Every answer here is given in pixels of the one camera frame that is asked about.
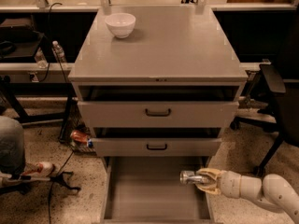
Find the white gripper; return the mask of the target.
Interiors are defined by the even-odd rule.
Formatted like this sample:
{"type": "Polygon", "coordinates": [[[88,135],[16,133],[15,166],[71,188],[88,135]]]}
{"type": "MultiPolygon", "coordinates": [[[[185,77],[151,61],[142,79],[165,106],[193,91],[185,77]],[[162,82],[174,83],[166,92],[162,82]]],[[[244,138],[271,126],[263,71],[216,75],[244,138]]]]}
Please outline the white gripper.
{"type": "Polygon", "coordinates": [[[196,184],[201,191],[212,195],[220,195],[221,193],[227,198],[238,199],[240,197],[241,175],[232,171],[221,171],[214,168],[202,168],[196,172],[205,181],[216,181],[216,184],[196,184]]]}

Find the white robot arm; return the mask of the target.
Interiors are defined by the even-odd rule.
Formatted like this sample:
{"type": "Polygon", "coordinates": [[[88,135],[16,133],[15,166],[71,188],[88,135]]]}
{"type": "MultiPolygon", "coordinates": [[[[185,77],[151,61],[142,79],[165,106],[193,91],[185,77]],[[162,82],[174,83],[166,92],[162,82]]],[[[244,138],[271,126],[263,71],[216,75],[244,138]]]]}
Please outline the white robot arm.
{"type": "Polygon", "coordinates": [[[299,195],[280,175],[270,174],[263,179],[233,171],[203,168],[196,172],[197,188],[209,194],[244,199],[262,209],[286,213],[299,224],[299,195]]]}

